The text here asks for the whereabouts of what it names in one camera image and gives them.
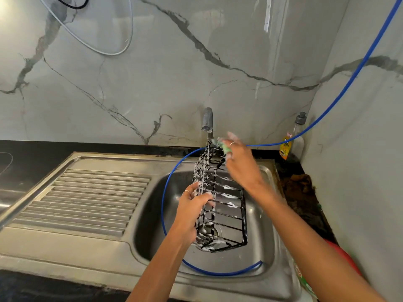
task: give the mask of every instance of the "faucet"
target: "faucet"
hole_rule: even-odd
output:
[[[213,139],[213,109],[207,107],[203,111],[203,131],[207,131],[207,139]]]

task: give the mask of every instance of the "person's left hand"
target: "person's left hand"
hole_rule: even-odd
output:
[[[195,222],[199,218],[203,206],[213,199],[209,192],[194,197],[194,191],[199,186],[198,182],[189,185],[179,198],[179,205],[174,223],[169,232],[181,235],[184,243],[189,246],[196,240]]]

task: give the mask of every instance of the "black wire rack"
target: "black wire rack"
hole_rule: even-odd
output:
[[[195,227],[195,245],[202,251],[218,252],[245,246],[248,242],[243,188],[232,180],[221,148],[210,141],[194,169],[197,194],[211,192],[214,199],[201,210]]]

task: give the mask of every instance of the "bottle label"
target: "bottle label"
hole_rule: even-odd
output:
[[[283,141],[287,141],[288,139],[292,138],[293,135],[287,132]],[[283,157],[284,160],[287,160],[288,154],[290,153],[291,145],[293,144],[292,141],[281,144],[280,145],[280,156]]]

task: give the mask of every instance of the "person's right hand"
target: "person's right hand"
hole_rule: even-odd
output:
[[[228,133],[228,137],[222,142],[232,151],[227,154],[225,163],[231,177],[250,194],[256,188],[266,186],[252,151],[232,132]]]

